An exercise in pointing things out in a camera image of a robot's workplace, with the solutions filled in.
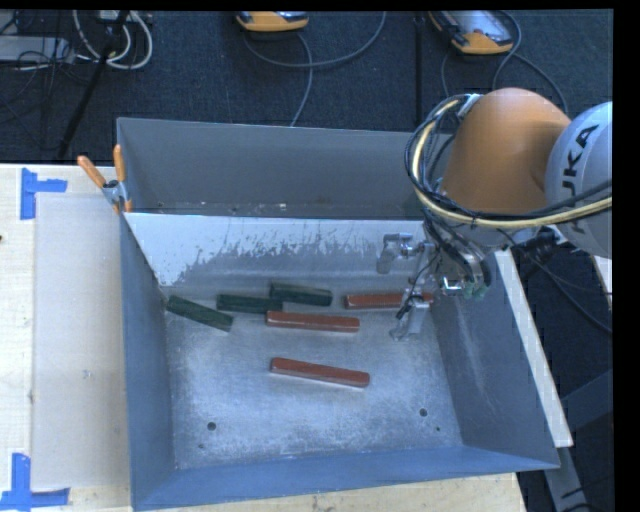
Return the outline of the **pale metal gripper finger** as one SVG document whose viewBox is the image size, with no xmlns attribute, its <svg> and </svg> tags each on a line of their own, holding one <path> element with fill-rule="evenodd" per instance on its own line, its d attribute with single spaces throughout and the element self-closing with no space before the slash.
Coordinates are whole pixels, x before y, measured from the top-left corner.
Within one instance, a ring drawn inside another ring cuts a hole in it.
<svg viewBox="0 0 640 512">
<path fill-rule="evenodd" d="M 396 313 L 396 325 L 389 331 L 396 342 L 417 339 L 422 330 L 433 296 L 422 287 L 407 288 Z"/>
<path fill-rule="evenodd" d="M 391 233 L 383 236 L 383 247 L 376 261 L 378 274 L 389 274 L 393 264 L 400 259 L 422 255 L 425 252 L 425 242 L 416 242 L 410 233 Z"/>
</svg>

